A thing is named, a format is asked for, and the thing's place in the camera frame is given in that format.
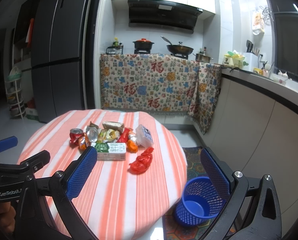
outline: hand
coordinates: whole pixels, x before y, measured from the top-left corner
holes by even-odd
[[[16,211],[10,202],[0,203],[0,226],[5,232],[11,234],[15,230]]]

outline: round table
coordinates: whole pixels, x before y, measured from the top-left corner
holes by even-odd
[[[72,128],[85,130],[90,121],[102,127],[103,121],[123,122],[135,129],[139,124],[151,132],[153,160],[140,175],[128,172],[145,148],[126,153],[125,161],[97,161],[80,195],[72,202],[81,217],[100,240],[136,239],[180,198],[187,180],[187,161],[176,137],[152,116],[144,112],[112,112],[100,109],[70,111],[39,129],[27,142],[19,163],[42,151],[50,152],[50,162],[36,178],[65,170],[80,156],[69,142]],[[68,234],[51,197],[46,197],[59,230]]]

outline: floor mat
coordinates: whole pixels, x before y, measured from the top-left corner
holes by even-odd
[[[201,149],[202,147],[183,148],[188,163],[187,181],[198,176],[208,176],[200,163]],[[201,225],[192,228],[182,227],[178,225],[173,218],[175,206],[176,205],[170,208],[170,210],[162,217],[164,235],[167,240],[197,240],[204,234],[214,220],[206,220]],[[236,229],[233,225],[229,234],[235,232]]]

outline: blue mesh trash can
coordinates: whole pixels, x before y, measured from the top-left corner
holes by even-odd
[[[184,227],[199,225],[216,217],[225,202],[208,177],[196,177],[186,183],[174,217]]]

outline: tile floor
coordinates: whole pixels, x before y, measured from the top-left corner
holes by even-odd
[[[11,119],[7,104],[0,103],[0,139],[15,135],[18,145],[0,153],[0,163],[15,164],[28,139],[44,124],[38,121]],[[195,130],[171,130],[182,147],[197,147],[202,145]],[[162,218],[138,240],[164,240]]]

